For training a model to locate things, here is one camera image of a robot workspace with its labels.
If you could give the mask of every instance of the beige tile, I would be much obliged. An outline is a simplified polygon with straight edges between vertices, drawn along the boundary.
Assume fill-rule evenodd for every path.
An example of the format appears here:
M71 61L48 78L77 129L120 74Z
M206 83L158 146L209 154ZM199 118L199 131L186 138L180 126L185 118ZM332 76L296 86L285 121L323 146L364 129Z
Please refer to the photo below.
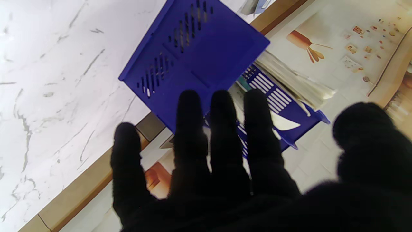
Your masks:
M47 226L43 223L38 214L34 216L27 224L19 230L19 232L50 232Z
M320 163L314 168L313 172L307 177L306 181L301 187L302 192L307 192L320 183L333 180L334 177L326 168L324 168Z
M153 112L150 112L136 127L147 140L152 141L166 126Z
M328 153L330 153L329 148L319 140L308 152L304 154L304 158L299 164L299 167L306 174L311 175L316 166L320 165L321 156Z
M291 175L292 179L296 182L297 187L300 191L303 191L304 183L307 179L306 173L302 171L302 169L297 168Z
M299 150L295 150L292 147L287 148L283 153L283 159L285 161L285 169L289 173L293 173L298 165L302 162L304 159L305 154L307 153L307 150L297 144L299 147Z

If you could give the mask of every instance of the marble countertop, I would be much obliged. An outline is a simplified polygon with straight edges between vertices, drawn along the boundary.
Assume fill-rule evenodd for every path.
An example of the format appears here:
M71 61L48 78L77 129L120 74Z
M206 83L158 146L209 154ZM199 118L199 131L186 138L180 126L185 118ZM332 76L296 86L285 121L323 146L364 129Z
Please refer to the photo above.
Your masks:
M150 112L117 78L164 3L0 2L0 231L23 227L112 146L117 124Z

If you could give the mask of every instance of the grey vein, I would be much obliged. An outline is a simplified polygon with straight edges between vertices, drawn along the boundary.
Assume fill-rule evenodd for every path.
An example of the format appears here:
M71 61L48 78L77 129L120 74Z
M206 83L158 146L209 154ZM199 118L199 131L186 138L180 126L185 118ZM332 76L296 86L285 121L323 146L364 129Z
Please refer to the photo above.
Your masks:
M23 127L24 127L24 131L26 132L26 153L24 154L24 164L23 164L23 170L21 172L24 172L24 170L26 169L27 166L27 154L29 151L29 144L30 144L30 139L31 139L31 135L33 134L30 130L29 125L27 124L27 119L24 117L24 115L20 115L19 112L17 112L17 118L21 119L23 121Z
M69 35L67 35L67 36L59 36L59 38L57 39L57 43L60 43L60 41L64 40L64 39L67 38L67 37L69 37Z
M89 64L89 66L87 67L87 69L84 71L83 75L80 77L79 82L76 84L76 87L79 85L79 83L82 81L82 78L87 74L87 72L89 71L89 69L91 68L91 66L94 64L94 62L96 62L96 60L99 58L100 55L103 54L105 49L101 50L99 54L97 54L97 56L92 60L92 62Z
M33 184L33 189L36 188L36 182L32 178L28 178L28 181L30 181Z
M1 171L1 169L2 169L3 167L0 167L0 180L3 178L3 176L4 176L4 173Z
M23 93L23 89L20 89L19 93L17 94L16 100L14 101L14 107L13 107L13 115L14 117L16 116L16 109L17 109L17 101L19 99L19 97L21 96L21 94Z
M83 5L80 7L80 9L77 11L75 17L72 19L72 21L69 24L69 29L72 28L73 23L76 21L76 19L79 17L80 12L82 12L83 8L86 6L87 0L84 0Z
M134 101L135 99L136 99L136 96L133 97L132 101L131 101L130 104L129 104L129 107L128 107L127 110L126 110L126 113L124 113L124 116L123 116L123 118L122 118L122 122L123 122L124 118L126 117L127 113L129 112L130 107L131 107L131 104L133 103L133 101Z
M86 147L87 147L87 145L89 144L90 138L91 138L91 136L94 134L95 131L96 131L96 130L94 130L94 131L90 134L89 138L87 139L86 144L85 144L84 147L83 147L83 151L82 151L82 153L80 154L80 162L83 161L83 153L84 153L84 151L86 150Z
M73 136L69 139L69 141L67 141L67 143L65 143L63 146L61 146L53 155L59 153L62 148L64 148L64 147L65 147L67 144L69 144L78 134L80 134L80 133L82 132L82 130L87 126L87 124L88 124L88 123L86 123L86 124L79 130L79 132L77 132L75 135L73 135Z
M100 29L98 29L98 28L96 28L95 30L90 30L91 32L94 32L94 33L103 33L104 34L104 32L102 31L102 30L100 30Z
M14 85L17 82L1 82L0 85Z

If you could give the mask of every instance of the gloved hand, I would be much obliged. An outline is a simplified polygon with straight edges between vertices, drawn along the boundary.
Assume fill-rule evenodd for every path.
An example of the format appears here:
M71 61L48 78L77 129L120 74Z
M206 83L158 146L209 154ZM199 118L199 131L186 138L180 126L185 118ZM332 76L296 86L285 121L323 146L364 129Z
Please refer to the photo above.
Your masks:
M174 138L176 169L172 173L169 199L224 197L237 203L250 198L251 192L254 196L273 194L290 199L300 196L296 183L283 167L280 143L272 132L265 95L259 90L247 92L244 111L252 185L243 168L236 111L229 93L217 91L211 100L212 173L206 162L208 141L203 132L200 98L192 90L180 95ZM115 132L111 165L113 207L123 224L133 211L156 201L146 189L139 152L140 140L134 126L120 124Z

